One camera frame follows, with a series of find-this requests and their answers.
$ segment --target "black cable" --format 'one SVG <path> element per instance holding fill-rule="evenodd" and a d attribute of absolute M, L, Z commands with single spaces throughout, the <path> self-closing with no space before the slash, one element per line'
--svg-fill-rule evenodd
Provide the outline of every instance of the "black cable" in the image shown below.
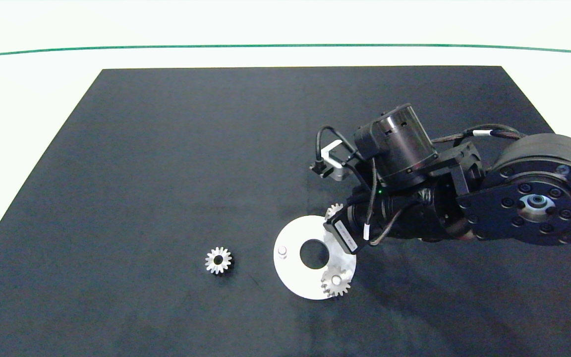
<path fill-rule="evenodd" d="M 385 226 L 385 229 L 383 230 L 382 233 L 380 233 L 380 235 L 378 236 L 378 238 L 374 239 L 373 241 L 369 241 L 369 245 L 378 245 L 383 238 L 389 234 L 389 231 L 392 230 L 392 227 L 394 226 L 394 224 L 396 223 L 396 221 L 398 221 L 398 218 L 409 208 L 415 206 L 415 205 L 419 205 L 419 202 L 417 201 L 411 201 L 408 204 L 406 204 L 404 207 L 400 208 L 392 217 L 392 220 L 389 221 L 389 223 L 387 224 L 387 226 Z"/>
<path fill-rule="evenodd" d="M 317 162 L 323 161 L 323 158 L 321 156 L 321 134 L 323 133 L 324 130 L 331 131 L 334 135 L 336 135 L 340 140 L 343 141 L 343 145 L 345 145 L 352 154 L 354 154 L 356 157 L 362 160 L 362 156 L 360 155 L 360 153 L 358 153 L 358 151 L 354 149 L 354 147 L 349 143 L 349 141 L 347 141 L 347 139 L 345 138 L 345 136 L 343 136 L 343 134 L 341 134 L 339 131 L 337 131 L 336 129 L 334 129 L 329 125 L 324 125 L 317 132 L 317 143 L 316 143 Z"/>
<path fill-rule="evenodd" d="M 453 133 L 445 136 L 441 136 L 434 140 L 431 140 L 433 143 L 440 143 L 440 142 L 449 142 L 454 141 L 453 146 L 456 147 L 462 143 L 465 138 L 473 136 L 474 130 L 491 130 L 490 135 L 500 137 L 500 138 L 510 138 L 518 140 L 526 136 L 521 131 L 513 128 L 512 126 L 503 125 L 503 124 L 481 124 L 472 126 L 468 129 L 460 133 Z"/>
<path fill-rule="evenodd" d="M 378 174 L 376 172 L 376 160 L 371 158 L 371 171 L 373 178 L 373 183 L 371 184 L 371 194 L 369 195 L 369 205 L 367 206 L 367 219 L 365 224 L 369 225 L 371 221 L 371 216 L 374 215 L 374 201 L 376 201 L 376 189 L 378 187 Z"/>

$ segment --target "white background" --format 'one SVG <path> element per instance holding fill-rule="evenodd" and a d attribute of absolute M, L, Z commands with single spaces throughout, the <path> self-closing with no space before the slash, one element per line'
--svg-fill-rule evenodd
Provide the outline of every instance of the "white background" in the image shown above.
<path fill-rule="evenodd" d="M 0 52 L 129 45 L 442 43 L 571 50 L 571 1 L 0 1 Z M 0 219 L 102 68 L 500 65 L 571 136 L 571 54 L 193 48 L 0 56 Z"/>

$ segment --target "metal gear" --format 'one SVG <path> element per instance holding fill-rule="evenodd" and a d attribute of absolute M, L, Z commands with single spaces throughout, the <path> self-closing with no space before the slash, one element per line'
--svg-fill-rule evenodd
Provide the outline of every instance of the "metal gear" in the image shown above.
<path fill-rule="evenodd" d="M 328 219 L 330 219 L 333 215 L 335 215 L 336 213 L 338 213 L 340 210 L 342 210 L 343 208 L 343 204 L 342 203 L 336 203 L 335 205 L 331 205 L 329 208 L 327 208 L 326 211 L 326 222 Z"/>
<path fill-rule="evenodd" d="M 333 298 L 347 294 L 347 289 L 351 288 L 351 286 L 349 286 L 350 282 L 351 278 L 349 278 L 345 270 L 341 270 L 336 266 L 328 266 L 327 270 L 323 273 L 321 287 L 329 298 Z"/>
<path fill-rule="evenodd" d="M 224 247 L 211 249 L 211 253 L 206 254 L 206 270 L 215 275 L 226 273 L 231 269 L 232 264 L 233 256 Z"/>

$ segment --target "white disc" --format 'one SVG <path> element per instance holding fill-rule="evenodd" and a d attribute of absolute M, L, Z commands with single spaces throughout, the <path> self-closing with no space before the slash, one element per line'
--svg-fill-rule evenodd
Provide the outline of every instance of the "white disc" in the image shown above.
<path fill-rule="evenodd" d="M 330 298 L 321 287 L 327 266 L 344 269 L 350 281 L 356 271 L 356 255 L 343 251 L 336 238 L 323 227 L 324 222 L 324 217 L 320 216 L 299 217 L 281 230 L 275 242 L 273 254 L 277 274 L 290 291 L 302 298 Z M 326 266 L 320 269 L 311 269 L 301 260 L 301 246 L 313 239 L 323 242 L 329 253 Z"/>

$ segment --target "screw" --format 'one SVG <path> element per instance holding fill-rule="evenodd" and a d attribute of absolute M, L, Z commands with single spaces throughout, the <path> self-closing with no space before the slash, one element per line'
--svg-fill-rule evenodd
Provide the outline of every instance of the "screw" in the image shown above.
<path fill-rule="evenodd" d="M 561 238 L 560 242 L 562 242 L 563 244 L 570 243 L 571 242 L 571 234 L 564 235 Z"/>
<path fill-rule="evenodd" d="M 543 233 L 550 233 L 551 231 L 555 230 L 555 228 L 549 223 L 542 223 L 539 230 Z"/>
<path fill-rule="evenodd" d="M 555 170 L 555 172 L 557 174 L 566 176 L 567 174 L 570 173 L 570 168 L 567 165 L 559 165 L 559 166 L 557 166 L 557 169 Z"/>
<path fill-rule="evenodd" d="M 522 183 L 519 185 L 519 191 L 521 191 L 521 193 L 530 193 L 531 190 L 532 186 L 529 183 Z"/>
<path fill-rule="evenodd" d="M 513 218 L 513 225 L 514 225 L 515 227 L 521 227 L 521 226 L 523 226 L 523 222 L 524 222 L 524 221 L 523 221 L 522 217 L 517 216 L 517 217 L 514 217 L 514 218 Z"/>
<path fill-rule="evenodd" d="M 501 205 L 505 208 L 511 208 L 514 206 L 514 201 L 511 198 L 506 197 L 505 199 L 501 200 Z"/>
<path fill-rule="evenodd" d="M 499 170 L 499 173 L 501 174 L 501 176 L 509 177 L 512 176 L 512 174 L 514 174 L 514 170 L 512 167 L 504 167 L 503 169 Z"/>
<path fill-rule="evenodd" d="M 550 194 L 550 197 L 552 197 L 552 198 L 558 198 L 558 197 L 561 197 L 563 192 L 561 189 L 553 188 L 553 189 L 550 189 L 549 194 Z"/>
<path fill-rule="evenodd" d="M 481 229 L 478 229 L 477 231 L 473 231 L 473 232 L 475 233 L 475 236 L 477 237 L 477 239 L 486 238 L 486 233 Z"/>
<path fill-rule="evenodd" d="M 562 219 L 570 219 L 571 210 L 561 210 L 561 212 L 559 212 L 559 217 L 561 217 Z"/>

